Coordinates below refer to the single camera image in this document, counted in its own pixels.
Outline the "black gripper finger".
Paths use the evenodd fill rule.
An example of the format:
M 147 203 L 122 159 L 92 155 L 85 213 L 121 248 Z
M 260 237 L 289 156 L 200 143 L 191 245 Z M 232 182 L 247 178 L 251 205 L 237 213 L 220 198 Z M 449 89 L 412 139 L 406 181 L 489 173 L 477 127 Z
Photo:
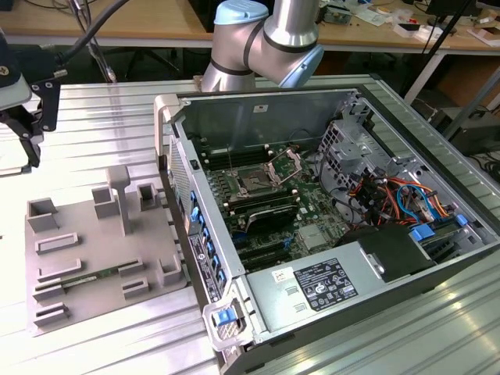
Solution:
M 1 122 L 18 136 L 27 154 L 28 165 L 39 167 L 40 148 L 32 141 L 33 137 L 42 135 L 38 126 L 38 118 L 26 109 L 3 109 Z

